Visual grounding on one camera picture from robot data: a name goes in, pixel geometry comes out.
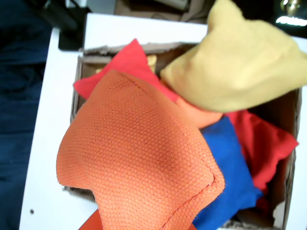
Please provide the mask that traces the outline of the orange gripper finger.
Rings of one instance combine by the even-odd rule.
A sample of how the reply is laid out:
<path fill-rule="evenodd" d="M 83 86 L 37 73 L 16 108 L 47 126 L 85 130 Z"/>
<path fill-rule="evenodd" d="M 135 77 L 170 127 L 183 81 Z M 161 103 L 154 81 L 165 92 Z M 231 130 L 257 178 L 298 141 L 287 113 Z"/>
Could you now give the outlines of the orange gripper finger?
<path fill-rule="evenodd" d="M 98 209 L 81 225 L 79 230 L 103 230 Z"/>

